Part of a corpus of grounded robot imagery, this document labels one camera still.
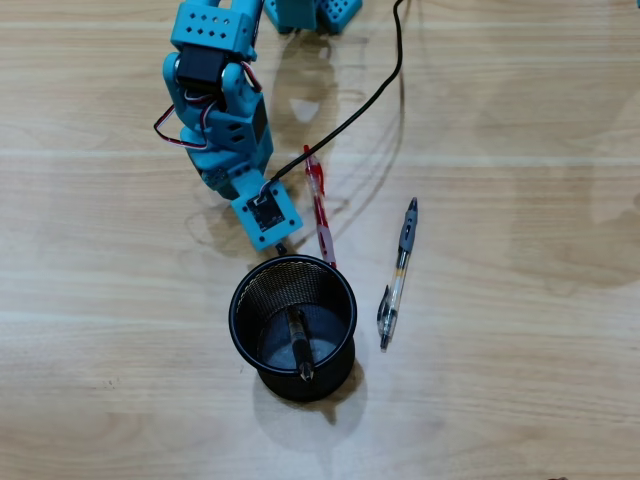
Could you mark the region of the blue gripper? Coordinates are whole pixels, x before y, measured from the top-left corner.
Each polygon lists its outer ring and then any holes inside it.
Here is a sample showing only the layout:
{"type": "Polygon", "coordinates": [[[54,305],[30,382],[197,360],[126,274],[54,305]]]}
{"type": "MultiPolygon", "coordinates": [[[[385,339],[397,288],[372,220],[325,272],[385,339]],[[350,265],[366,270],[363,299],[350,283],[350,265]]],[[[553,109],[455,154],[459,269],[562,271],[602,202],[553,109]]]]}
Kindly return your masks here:
{"type": "Polygon", "coordinates": [[[185,147],[204,184],[228,201],[239,197],[236,185],[266,183],[264,172],[274,151],[272,142],[261,142],[248,152],[215,149],[193,142],[187,142],[185,147]]]}

